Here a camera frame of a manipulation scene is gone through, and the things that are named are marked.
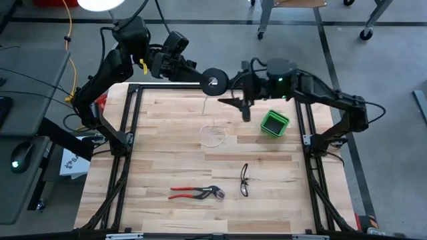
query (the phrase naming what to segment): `gray floor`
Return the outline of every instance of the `gray floor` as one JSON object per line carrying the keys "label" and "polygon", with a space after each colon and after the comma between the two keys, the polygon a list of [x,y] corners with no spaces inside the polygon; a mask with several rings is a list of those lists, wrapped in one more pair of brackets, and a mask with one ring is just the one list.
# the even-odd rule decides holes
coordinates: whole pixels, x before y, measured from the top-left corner
{"label": "gray floor", "polygon": [[[139,1],[128,0],[114,13],[127,17]],[[167,19],[231,19],[258,20],[260,6],[249,8],[246,0],[160,0]],[[373,1],[357,1],[351,8],[341,0],[329,0],[321,9],[324,21],[365,21],[374,8]],[[423,0],[395,0],[380,21],[427,21],[427,2]],[[75,18],[107,18],[108,14],[94,14],[82,9],[72,10]],[[66,18],[62,9],[34,9],[24,5],[16,17]],[[146,19],[159,19],[153,1],[143,12]],[[273,20],[313,21],[311,9],[274,9]],[[94,74],[100,58],[99,24],[74,24],[71,56],[78,70],[79,85]],[[198,69],[218,67],[234,75],[240,61],[251,57],[269,59],[287,57],[300,68],[315,73],[328,84],[330,77],[322,51],[317,27],[270,25],[262,41],[256,39],[256,25],[170,25],[189,40],[184,54],[197,61]],[[152,42],[163,43],[163,25],[149,25]],[[427,168],[425,153],[427,126],[411,91],[427,80],[427,27],[375,27],[374,37],[361,42],[361,27],[325,27],[332,59],[343,91],[362,95],[367,101],[382,104],[386,116],[371,124],[363,133],[355,134],[360,158],[368,182],[372,202],[381,230],[401,232],[409,237],[427,238]],[[10,23],[0,35],[0,44],[26,47],[60,48],[67,24]],[[106,36],[107,48],[113,39]],[[61,85],[72,86],[72,68],[67,66]],[[130,81],[158,81],[136,71]],[[55,96],[62,101],[64,95]],[[369,116],[380,112],[369,107]],[[69,111],[52,103],[48,117],[62,125]],[[79,123],[70,119],[74,127]],[[346,175],[355,212],[363,214],[360,194],[350,156],[342,150],[346,161]],[[52,199],[42,214],[23,213],[13,226],[0,226],[0,235],[41,233],[72,229],[82,186],[54,187]]]}

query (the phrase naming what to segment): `pliers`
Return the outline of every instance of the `pliers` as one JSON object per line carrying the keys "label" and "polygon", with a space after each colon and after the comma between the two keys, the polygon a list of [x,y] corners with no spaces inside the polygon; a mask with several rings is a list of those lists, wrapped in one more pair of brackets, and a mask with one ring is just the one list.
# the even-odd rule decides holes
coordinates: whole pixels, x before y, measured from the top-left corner
{"label": "pliers", "polygon": [[224,199],[224,197],[226,196],[226,193],[224,193],[224,191],[222,191],[219,187],[217,186],[209,186],[209,187],[171,187],[172,191],[201,191],[202,193],[200,193],[199,195],[191,195],[191,194],[177,194],[177,195],[173,195],[168,197],[168,199],[174,199],[177,197],[189,197],[192,199],[205,199],[207,196],[213,194],[216,198],[218,199]]}

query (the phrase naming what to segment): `black roll of tape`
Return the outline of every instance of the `black roll of tape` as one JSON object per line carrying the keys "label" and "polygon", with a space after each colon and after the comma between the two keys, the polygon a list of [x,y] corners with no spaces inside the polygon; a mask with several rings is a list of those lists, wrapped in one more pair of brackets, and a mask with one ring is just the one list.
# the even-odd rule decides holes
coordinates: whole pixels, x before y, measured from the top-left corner
{"label": "black roll of tape", "polygon": [[229,79],[224,71],[210,68],[206,69],[202,75],[209,79],[209,81],[200,82],[201,90],[206,95],[219,96],[227,91]]}

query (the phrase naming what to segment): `white lamp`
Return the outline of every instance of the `white lamp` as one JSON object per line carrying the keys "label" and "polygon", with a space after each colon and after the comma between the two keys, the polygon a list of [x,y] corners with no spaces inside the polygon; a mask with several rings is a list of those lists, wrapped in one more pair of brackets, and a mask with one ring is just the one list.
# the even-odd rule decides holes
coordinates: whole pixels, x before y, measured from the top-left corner
{"label": "white lamp", "polygon": [[77,0],[80,7],[94,12],[110,11],[119,7],[125,0]]}

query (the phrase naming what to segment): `orange cable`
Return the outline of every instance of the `orange cable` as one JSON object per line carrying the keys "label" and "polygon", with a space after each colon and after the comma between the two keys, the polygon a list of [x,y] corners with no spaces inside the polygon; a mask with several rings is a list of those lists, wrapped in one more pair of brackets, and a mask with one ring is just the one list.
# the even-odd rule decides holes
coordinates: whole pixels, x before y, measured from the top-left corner
{"label": "orange cable", "polygon": [[[62,2],[64,3],[64,6],[67,10],[68,13],[68,19],[69,19],[69,30],[68,30],[68,34],[67,37],[70,38],[71,36],[71,32],[73,31],[73,21],[71,19],[71,14],[69,12],[68,9],[68,5],[65,2],[65,0],[62,0]],[[68,51],[68,40],[65,40],[65,50]],[[73,70],[74,70],[74,80],[73,80],[73,89],[71,90],[71,95],[65,98],[66,102],[71,102],[74,98],[74,93],[75,93],[75,88],[77,86],[77,69],[75,68],[74,62],[72,58],[69,58],[69,62],[71,63],[71,66],[73,66]]]}

